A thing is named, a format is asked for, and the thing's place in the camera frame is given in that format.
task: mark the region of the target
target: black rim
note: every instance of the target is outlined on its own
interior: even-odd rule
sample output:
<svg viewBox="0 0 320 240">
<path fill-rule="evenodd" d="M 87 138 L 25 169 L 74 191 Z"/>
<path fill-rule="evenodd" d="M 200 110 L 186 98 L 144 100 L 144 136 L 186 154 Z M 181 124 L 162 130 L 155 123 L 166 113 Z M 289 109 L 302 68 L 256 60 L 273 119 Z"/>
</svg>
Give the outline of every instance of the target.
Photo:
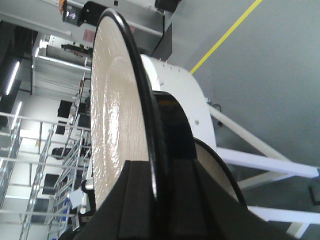
<svg viewBox="0 0 320 240">
<path fill-rule="evenodd" d="M 247 208 L 247 204 L 246 204 L 245 198 L 240 190 L 240 187 L 237 184 L 237 181 L 235 180 L 234 176 L 232 175 L 230 169 L 225 164 L 225 162 L 222 160 L 222 158 L 211 147 L 209 147 L 207 144 L 205 144 L 203 141 L 201 141 L 197 138 L 194 138 L 194 142 L 196 144 L 200 145 L 202 148 L 204 148 L 216 160 L 216 162 L 220 165 L 220 167 L 224 171 L 226 177 L 228 178 L 228 180 L 229 180 L 229 182 L 235 192 L 235 195 L 238 198 L 239 203 Z"/>
<path fill-rule="evenodd" d="M 102 13 L 97 24 L 97 29 L 105 17 L 113 19 L 118 26 L 129 53 L 140 97 L 148 155 L 151 163 L 151 174 L 156 176 L 153 178 L 156 182 L 156 195 L 154 197 L 156 201 L 158 200 L 157 202 L 164 203 L 165 201 L 163 200 L 166 199 L 168 192 L 168 156 L 157 101 L 147 79 L 138 47 L 127 22 L 118 12 L 108 8 Z M 97 31 L 95 32 L 94 42 L 96 41 L 96 36 Z M 158 212 L 161 212 L 165 206 L 158 206 L 158 208 Z"/>
</svg>

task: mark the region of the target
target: red label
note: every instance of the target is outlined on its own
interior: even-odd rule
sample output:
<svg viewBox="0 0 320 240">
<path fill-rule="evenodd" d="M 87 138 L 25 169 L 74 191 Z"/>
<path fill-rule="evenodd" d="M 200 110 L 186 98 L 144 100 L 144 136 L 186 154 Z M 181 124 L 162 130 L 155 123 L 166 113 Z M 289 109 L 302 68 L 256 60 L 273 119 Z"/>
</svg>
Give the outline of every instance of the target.
<svg viewBox="0 0 320 240">
<path fill-rule="evenodd" d="M 88 29 L 85 29 L 84 34 L 83 34 L 83 40 L 90 42 L 90 43 L 93 43 L 95 40 L 95 32 L 88 30 Z"/>
</svg>

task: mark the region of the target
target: metal shelving rack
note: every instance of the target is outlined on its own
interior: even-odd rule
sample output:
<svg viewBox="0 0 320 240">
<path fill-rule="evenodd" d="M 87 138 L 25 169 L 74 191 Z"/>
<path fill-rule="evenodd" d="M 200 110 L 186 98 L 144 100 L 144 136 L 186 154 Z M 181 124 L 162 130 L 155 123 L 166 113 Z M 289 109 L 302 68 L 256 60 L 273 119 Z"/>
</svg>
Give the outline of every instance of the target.
<svg viewBox="0 0 320 240">
<path fill-rule="evenodd" d="M 21 224 L 21 233 L 20 233 L 20 240 L 27 240 L 29 230 L 32 225 L 32 216 L 46 216 L 50 217 L 50 221 L 47 221 L 44 223 L 44 225 L 47 225 L 49 227 L 49 232 L 55 232 L 55 235 L 52 234 L 52 238 L 59 237 L 64 230 L 68 226 L 68 218 L 72 217 L 73 215 L 70 214 L 70 207 L 71 204 L 69 201 L 67 201 L 68 194 L 72 192 L 75 189 L 76 179 L 77 179 L 77 171 L 82 171 L 82 180 L 84 179 L 84 176 L 86 176 L 86 172 L 89 165 L 90 158 L 88 157 L 91 151 L 91 147 L 84 144 L 84 139 L 88 139 L 90 137 L 90 129 L 85 127 L 78 127 L 63 123 L 55 123 L 55 122 L 49 122 L 49 121 L 41 121 L 37 119 L 33 119 L 30 117 L 23 117 L 18 116 L 16 118 L 16 124 L 14 125 L 13 129 L 11 130 L 11 119 L 15 117 L 15 115 L 0 112 L 0 116 L 6 117 L 8 121 L 8 127 L 3 127 L 0 136 L 4 136 L 5 138 L 10 139 L 10 145 L 7 148 L 1 148 L 2 156 L 0 156 L 0 190 L 1 190 L 1 196 L 3 196 L 3 199 L 6 196 L 6 192 L 8 189 L 8 186 L 14 185 L 18 187 L 28 187 L 31 188 L 30 196 L 28 199 L 28 204 L 26 211 L 19 211 L 19 210 L 7 210 L 2 209 L 2 203 L 3 199 L 1 200 L 1 208 L 0 208 L 0 214 L 11 214 L 11 215 L 20 215 L 21 222 L 8 222 L 7 224 Z M 38 124 L 38 137 L 29 137 L 29 136 L 21 136 L 21 126 L 23 126 L 24 122 L 33 122 Z M 48 129 L 48 135 L 46 139 L 42 139 L 43 135 L 43 129 L 46 129 L 45 126 L 49 126 Z M 54 136 L 54 129 L 57 126 L 63 126 L 68 128 L 70 131 L 68 132 L 74 132 L 74 135 L 76 135 L 77 132 L 80 132 L 80 137 L 78 139 L 71 139 L 71 135 L 67 134 L 66 139 L 64 141 L 56 141 L 53 140 Z M 24 139 L 28 140 L 34 140 L 37 142 L 37 151 L 20 151 L 21 143 Z M 66 157 L 62 156 L 56 156 L 49 154 L 50 147 L 52 144 L 55 144 L 56 146 L 59 145 L 63 147 L 65 150 L 66 147 L 71 148 L 71 151 L 68 153 Z M 86 148 L 87 151 L 85 153 L 85 156 L 81 156 L 82 149 Z M 18 153 L 26 153 L 26 154 L 32 154 L 32 155 L 38 155 L 38 161 L 36 160 L 29 160 L 29 159 L 19 159 Z M 63 158 L 63 161 L 61 164 L 55 164 L 47 162 L 48 157 L 60 157 Z M 80 160 L 83 158 L 83 165 L 80 166 Z M 10 184 L 10 178 L 12 169 L 15 165 L 15 163 L 20 164 L 26 164 L 30 167 L 33 165 L 37 165 L 33 184 L 30 184 L 32 181 L 31 177 L 31 171 L 30 171 L 30 178 L 29 178 L 29 184 Z M 54 196 L 54 207 L 50 212 L 36 212 L 35 204 L 38 197 L 38 194 L 40 192 L 40 189 L 43 189 L 44 186 L 42 184 L 42 180 L 44 178 L 44 170 L 45 167 L 55 167 L 60 168 L 60 175 L 58 177 L 58 181 L 56 182 L 53 189 L 56 190 L 56 194 Z M 67 183 L 64 183 L 64 178 L 67 177 Z"/>
<path fill-rule="evenodd" d="M 65 217 L 61 216 L 52 216 L 48 221 L 49 230 L 47 235 L 47 240 L 50 239 L 52 234 L 57 234 L 59 236 L 67 229 L 68 220 L 70 216 L 71 203 L 68 201 L 68 195 L 70 192 L 75 190 L 75 184 L 77 180 L 77 169 L 79 167 L 80 158 L 81 158 L 81 150 L 82 148 L 88 148 L 87 146 L 83 146 L 84 140 L 84 131 L 81 131 L 80 139 L 76 142 L 73 148 L 70 150 L 66 158 L 63 160 L 63 165 L 66 167 L 76 167 L 76 168 L 63 168 L 60 172 L 60 175 L 54 185 L 54 189 L 56 189 L 56 193 L 54 195 L 53 201 L 53 209 L 52 213 L 66 213 Z M 86 172 L 88 169 L 89 158 L 88 155 L 90 153 L 90 148 L 87 149 L 86 154 L 83 159 L 83 171 L 81 181 L 84 180 L 84 176 L 86 176 Z M 58 225 L 58 229 L 52 230 L 53 222 L 56 221 Z"/>
</svg>

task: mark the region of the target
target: white metal frame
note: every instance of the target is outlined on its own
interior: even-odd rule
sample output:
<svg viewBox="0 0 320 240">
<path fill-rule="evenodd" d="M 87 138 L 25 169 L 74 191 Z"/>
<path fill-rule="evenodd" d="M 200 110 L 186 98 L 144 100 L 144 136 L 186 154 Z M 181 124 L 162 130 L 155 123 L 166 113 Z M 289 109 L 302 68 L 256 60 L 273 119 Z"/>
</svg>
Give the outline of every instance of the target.
<svg viewBox="0 0 320 240">
<path fill-rule="evenodd" d="M 235 134 L 265 155 L 250 154 L 222 147 L 215 149 L 228 164 L 269 171 L 238 182 L 240 189 L 250 189 L 293 176 L 304 178 L 316 178 L 319 176 L 318 167 L 292 162 L 214 107 L 208 106 L 208 108 L 211 116 L 222 122 Z M 258 206 L 249 206 L 248 208 L 251 212 L 266 221 L 291 223 L 287 233 L 298 239 L 301 238 L 310 224 L 320 224 L 320 213 Z"/>
<path fill-rule="evenodd" d="M 8 114 L 8 113 L 4 113 L 4 112 L 0 112 L 0 116 L 4 116 L 4 117 L 8 118 L 8 125 L 9 126 L 10 126 L 10 118 L 15 117 L 15 115 L 13 115 L 13 114 Z M 32 121 L 32 122 L 39 123 L 39 137 L 22 137 L 22 136 L 20 136 L 22 121 Z M 42 139 L 43 124 L 51 125 L 51 128 L 49 130 L 49 134 L 46 139 Z M 72 144 L 69 142 L 71 139 L 70 134 L 67 135 L 66 141 L 64 141 L 64 142 L 52 141 L 54 127 L 56 127 L 56 126 L 64 126 L 64 127 L 67 127 L 71 130 L 80 131 L 81 136 L 80 136 L 80 139 L 77 141 L 77 144 Z M 68 192 L 70 192 L 74 188 L 75 181 L 76 181 L 75 176 L 77 175 L 77 171 L 82 170 L 83 171 L 82 176 L 87 175 L 87 170 L 88 170 L 88 166 L 89 166 L 88 155 L 91 150 L 90 150 L 90 147 L 82 146 L 82 142 L 83 142 L 82 140 L 85 137 L 84 133 L 86 133 L 86 135 L 89 134 L 90 129 L 85 128 L 85 127 L 73 126 L 73 125 L 69 125 L 69 124 L 41 121 L 41 120 L 33 119 L 30 117 L 23 117 L 23 116 L 17 117 L 17 121 L 16 121 L 16 124 L 15 124 L 13 130 L 11 130 L 10 127 L 8 129 L 9 129 L 8 130 L 9 132 L 0 132 L 0 135 L 10 137 L 10 139 L 11 139 L 10 147 L 8 147 L 7 149 L 2 149 L 2 150 L 8 151 L 8 156 L 7 157 L 0 157 L 1 165 L 8 164 L 8 163 L 13 163 L 13 164 L 14 163 L 21 163 L 21 164 L 27 164 L 30 166 L 37 165 L 37 168 L 36 168 L 33 184 L 31 184 L 32 178 L 31 178 L 31 172 L 30 172 L 29 184 L 14 184 L 14 183 L 10 184 L 10 183 L 8 183 L 6 186 L 6 187 L 8 187 L 9 185 L 14 185 L 14 186 L 19 186 L 19 187 L 31 188 L 31 193 L 28 198 L 29 201 L 28 201 L 28 206 L 27 206 L 26 211 L 6 210 L 6 209 L 0 208 L 0 214 L 19 214 L 20 215 L 20 219 L 22 218 L 22 220 L 20 221 L 20 223 L 16 223 L 16 224 L 22 225 L 20 238 L 19 238 L 20 240 L 26 240 L 28 238 L 28 233 L 29 233 L 29 230 L 31 227 L 32 215 L 47 216 L 47 217 L 60 219 L 60 221 L 58 221 L 57 224 L 56 223 L 52 224 L 52 222 L 49 223 L 50 228 L 51 228 L 51 226 L 59 226 L 59 229 L 55 231 L 55 235 L 59 236 L 60 233 L 63 233 L 63 231 L 66 229 L 68 218 L 73 216 L 73 214 L 69 213 L 70 204 L 68 203 L 67 205 L 64 206 L 65 210 L 67 211 L 66 213 L 64 213 L 64 211 L 61 211 L 61 210 L 56 211 L 56 212 L 54 212 L 54 211 L 53 212 L 35 212 L 34 211 L 34 206 L 36 203 L 38 193 L 39 193 L 40 189 L 44 188 L 44 186 L 41 186 L 41 182 L 42 182 L 41 180 L 44 177 L 44 169 L 45 169 L 45 167 L 60 168 L 60 169 L 62 169 L 61 170 L 62 172 L 68 171 L 70 173 L 70 175 L 73 176 L 70 178 L 70 181 L 69 181 L 70 187 L 66 187 L 65 191 L 64 191 L 64 196 L 67 197 Z M 39 145 L 38 145 L 37 152 L 34 152 L 34 151 L 21 151 L 21 152 L 33 154 L 33 155 L 39 155 L 39 161 L 17 158 L 18 152 L 20 150 L 20 145 L 21 145 L 21 142 L 23 139 L 31 139 L 31 140 L 38 141 Z M 51 143 L 61 145 L 61 146 L 63 146 L 63 149 L 65 149 L 67 146 L 72 147 L 73 151 L 72 152 L 70 151 L 70 154 L 67 155 L 66 157 L 62 157 L 64 159 L 62 163 L 68 162 L 68 164 L 59 165 L 59 164 L 53 164 L 53 163 L 46 162 L 46 160 L 49 156 L 57 157 L 55 155 L 50 155 L 48 153 Z M 88 148 L 88 151 L 86 152 L 86 155 L 84 156 L 84 160 L 85 160 L 84 166 L 80 167 L 79 161 L 80 161 L 82 147 Z M 0 174 L 0 182 L 2 182 L 3 179 L 4 179 L 3 174 Z"/>
</svg>

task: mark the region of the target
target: fluorescent light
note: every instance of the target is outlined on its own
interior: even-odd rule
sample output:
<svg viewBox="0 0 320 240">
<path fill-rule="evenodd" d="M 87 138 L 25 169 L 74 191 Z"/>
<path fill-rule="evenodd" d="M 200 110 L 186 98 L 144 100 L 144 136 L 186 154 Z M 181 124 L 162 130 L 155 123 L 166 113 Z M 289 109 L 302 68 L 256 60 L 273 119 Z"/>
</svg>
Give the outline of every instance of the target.
<svg viewBox="0 0 320 240">
<path fill-rule="evenodd" d="M 34 57 L 35 58 L 38 57 L 38 54 L 39 54 L 39 47 L 36 49 Z"/>
<path fill-rule="evenodd" d="M 43 59 L 46 61 L 50 61 L 50 62 L 54 62 L 54 63 L 58 63 L 58 64 L 63 64 L 63 65 L 67 65 L 76 69 L 81 69 L 81 70 L 85 70 L 85 71 L 91 71 L 91 67 L 85 67 L 85 66 L 81 66 L 75 63 L 70 63 L 67 61 L 62 61 L 56 58 L 52 58 L 52 57 L 47 57 L 47 56 L 38 56 L 38 59 Z"/>
<path fill-rule="evenodd" d="M 22 105 L 22 101 L 19 102 L 19 105 L 18 105 L 18 108 L 15 112 L 15 116 L 14 116 L 14 119 L 13 119 L 13 123 L 11 125 L 11 130 L 13 130 L 15 128 L 15 125 L 16 125 L 16 121 L 17 121 L 17 118 L 18 118 L 18 115 L 20 113 L 20 109 L 21 109 L 21 105 Z"/>
<path fill-rule="evenodd" d="M 8 88 L 6 89 L 6 94 L 9 95 L 10 93 L 10 90 L 11 90 L 11 87 L 12 87 L 12 84 L 14 83 L 14 80 L 16 78 L 16 74 L 18 72 L 18 69 L 19 69 L 19 65 L 20 65 L 20 62 L 18 61 L 15 66 L 14 66 L 14 69 L 13 69 L 13 73 L 11 75 L 11 79 L 10 79 L 10 82 L 9 82 L 9 86 Z"/>
<path fill-rule="evenodd" d="M 30 197 L 28 196 L 13 196 L 13 195 L 5 195 L 6 199 L 25 199 L 28 200 Z"/>
</svg>

